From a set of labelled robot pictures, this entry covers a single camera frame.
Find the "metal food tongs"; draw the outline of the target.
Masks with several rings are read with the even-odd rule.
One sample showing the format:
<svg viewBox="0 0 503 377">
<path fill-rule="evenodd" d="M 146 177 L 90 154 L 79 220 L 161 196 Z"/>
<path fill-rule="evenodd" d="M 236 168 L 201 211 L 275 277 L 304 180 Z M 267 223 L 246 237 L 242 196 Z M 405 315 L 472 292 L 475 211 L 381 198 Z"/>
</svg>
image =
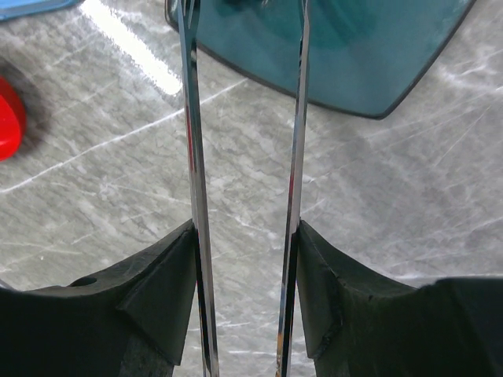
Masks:
<svg viewBox="0 0 503 377">
<path fill-rule="evenodd" d="M 277 367 L 275 372 L 277 376 L 289 376 L 291 374 L 303 159 L 307 128 L 310 2 L 299 2 L 299 8 L 302 36 L 299 42 L 296 114 L 292 140 L 292 161 L 288 188 L 288 210 L 277 332 Z M 196 32 L 200 19 L 200 2 L 179 1 L 176 9 L 178 11 L 178 33 L 182 53 L 182 82 L 185 99 L 191 209 L 197 238 L 196 287 L 200 314 L 203 374 L 205 376 L 217 376 L 219 374 L 218 342 L 197 74 Z"/>
</svg>

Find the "red round cup lid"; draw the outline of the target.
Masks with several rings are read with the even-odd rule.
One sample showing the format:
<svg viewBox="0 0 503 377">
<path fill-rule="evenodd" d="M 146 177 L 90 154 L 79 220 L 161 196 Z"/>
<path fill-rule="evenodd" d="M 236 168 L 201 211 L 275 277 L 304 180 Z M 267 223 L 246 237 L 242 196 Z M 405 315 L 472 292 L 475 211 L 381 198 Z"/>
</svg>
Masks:
<svg viewBox="0 0 503 377">
<path fill-rule="evenodd" d="M 15 89 L 1 77 L 1 161 L 19 149 L 27 127 L 24 104 Z"/>
</svg>

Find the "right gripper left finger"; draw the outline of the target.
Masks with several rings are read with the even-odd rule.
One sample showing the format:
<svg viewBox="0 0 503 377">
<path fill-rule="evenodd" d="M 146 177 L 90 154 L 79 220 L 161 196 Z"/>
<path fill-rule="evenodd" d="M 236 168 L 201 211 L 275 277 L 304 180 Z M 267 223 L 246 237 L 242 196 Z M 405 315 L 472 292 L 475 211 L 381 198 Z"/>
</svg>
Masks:
<svg viewBox="0 0 503 377">
<path fill-rule="evenodd" d="M 67 287 L 1 291 L 4 376 L 170 376 L 196 284 L 187 221 L 143 251 Z"/>
</svg>

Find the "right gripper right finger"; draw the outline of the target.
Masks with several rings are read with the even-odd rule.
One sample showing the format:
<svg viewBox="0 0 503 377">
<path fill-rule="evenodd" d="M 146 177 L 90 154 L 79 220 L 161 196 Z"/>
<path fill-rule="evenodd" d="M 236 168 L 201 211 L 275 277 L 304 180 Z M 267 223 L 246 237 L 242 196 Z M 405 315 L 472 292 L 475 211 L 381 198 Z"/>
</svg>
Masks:
<svg viewBox="0 0 503 377">
<path fill-rule="evenodd" d="M 453 277 L 415 288 L 299 227 L 297 285 L 319 376 L 499 376 L 502 281 Z"/>
</svg>

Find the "blue lunch box lid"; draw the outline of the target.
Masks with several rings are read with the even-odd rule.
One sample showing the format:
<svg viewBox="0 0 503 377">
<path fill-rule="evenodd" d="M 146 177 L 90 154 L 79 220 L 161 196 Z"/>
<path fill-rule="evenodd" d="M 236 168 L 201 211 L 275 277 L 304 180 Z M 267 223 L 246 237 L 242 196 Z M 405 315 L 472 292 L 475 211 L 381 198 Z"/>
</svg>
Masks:
<svg viewBox="0 0 503 377">
<path fill-rule="evenodd" d="M 80 0 L 1 0 L 1 21 L 52 12 L 79 3 Z"/>
</svg>

